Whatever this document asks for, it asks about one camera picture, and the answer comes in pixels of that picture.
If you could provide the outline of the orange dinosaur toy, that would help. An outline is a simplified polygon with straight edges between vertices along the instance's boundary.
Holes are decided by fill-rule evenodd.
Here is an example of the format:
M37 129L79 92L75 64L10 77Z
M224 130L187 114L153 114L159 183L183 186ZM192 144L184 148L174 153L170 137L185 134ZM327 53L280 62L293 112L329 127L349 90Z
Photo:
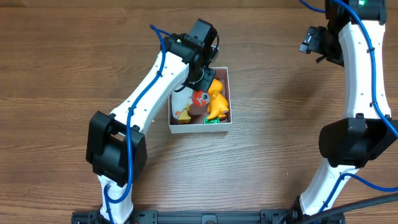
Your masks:
M227 99L222 95L223 84L214 79L208 89L210 102L207 107L209 112L208 119L218 118L220 121L226 119L226 114L229 112L229 105Z

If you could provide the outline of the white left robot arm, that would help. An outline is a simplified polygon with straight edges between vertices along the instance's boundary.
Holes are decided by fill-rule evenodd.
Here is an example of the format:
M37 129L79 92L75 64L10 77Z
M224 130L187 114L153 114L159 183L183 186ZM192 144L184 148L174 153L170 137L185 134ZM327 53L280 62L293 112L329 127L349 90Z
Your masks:
M133 93L109 114L89 123L86 160L101 184L103 223L127 223L134 206L132 187L147 160L145 135L174 93L207 91L215 77L209 64L219 50L218 34L167 34L160 52Z

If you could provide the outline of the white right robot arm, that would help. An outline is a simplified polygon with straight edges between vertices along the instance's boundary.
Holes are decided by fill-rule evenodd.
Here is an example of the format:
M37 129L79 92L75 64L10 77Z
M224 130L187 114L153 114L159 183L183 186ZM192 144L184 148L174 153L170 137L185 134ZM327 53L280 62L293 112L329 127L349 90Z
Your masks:
M385 0L326 0L321 12L327 26L310 27L300 51L344 68L345 107L341 120L320 131L323 159L298 198L304 217L330 210L350 178L397 140L384 88Z

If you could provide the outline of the red round robot toy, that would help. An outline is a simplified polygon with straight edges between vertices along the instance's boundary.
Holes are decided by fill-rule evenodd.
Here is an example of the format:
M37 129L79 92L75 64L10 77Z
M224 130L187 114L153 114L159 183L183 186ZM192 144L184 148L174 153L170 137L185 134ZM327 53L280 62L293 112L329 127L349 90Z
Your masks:
M204 108L210 102L210 96L205 91L194 91L192 95L192 103L196 107Z

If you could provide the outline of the white box with pink interior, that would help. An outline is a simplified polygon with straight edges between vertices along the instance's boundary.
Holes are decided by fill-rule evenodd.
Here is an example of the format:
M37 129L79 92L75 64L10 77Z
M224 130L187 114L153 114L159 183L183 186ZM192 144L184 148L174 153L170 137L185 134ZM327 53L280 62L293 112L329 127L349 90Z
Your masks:
M231 100L230 100L230 89L229 89L229 74L227 67L216 67L215 78L223 84L222 95L227 99L229 105L229 112L226 114L226 119L220 121L220 124L204 124L203 121L206 116L209 115L207 112L206 105L204 108L196 107L194 104L190 106L188 114L191 120L188 124L178 124L177 120L172 116L171 99L169 97L169 127L171 133L182 134L182 133L209 133L209 132L227 132L232 124L231 115Z

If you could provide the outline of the white chicken toy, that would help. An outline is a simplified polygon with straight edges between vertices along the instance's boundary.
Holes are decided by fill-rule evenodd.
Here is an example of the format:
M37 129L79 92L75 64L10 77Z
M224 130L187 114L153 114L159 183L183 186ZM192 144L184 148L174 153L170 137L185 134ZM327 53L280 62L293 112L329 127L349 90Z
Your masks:
M191 120L188 114L192 101L193 90L184 88L180 92L173 92L171 99L172 116L178 124L188 124Z

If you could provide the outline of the green round disc toy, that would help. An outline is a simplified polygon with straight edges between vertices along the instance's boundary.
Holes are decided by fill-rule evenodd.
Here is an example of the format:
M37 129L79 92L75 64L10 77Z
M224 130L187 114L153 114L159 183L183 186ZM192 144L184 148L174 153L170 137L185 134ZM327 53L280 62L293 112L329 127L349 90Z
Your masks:
M217 116L215 118L213 118L213 119L210 119L209 115L208 115L208 116L205 117L203 123L204 124L220 124L220 119Z

